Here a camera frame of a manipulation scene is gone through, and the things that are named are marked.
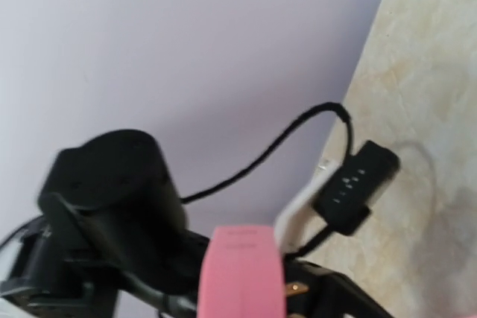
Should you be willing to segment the pink plug charger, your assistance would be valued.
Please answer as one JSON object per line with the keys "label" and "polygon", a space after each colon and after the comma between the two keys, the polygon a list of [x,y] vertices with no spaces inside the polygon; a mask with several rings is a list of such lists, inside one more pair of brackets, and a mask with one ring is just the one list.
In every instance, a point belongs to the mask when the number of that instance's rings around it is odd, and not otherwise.
{"label": "pink plug charger", "polygon": [[215,228],[200,271],[197,316],[286,316],[282,257],[272,227]]}

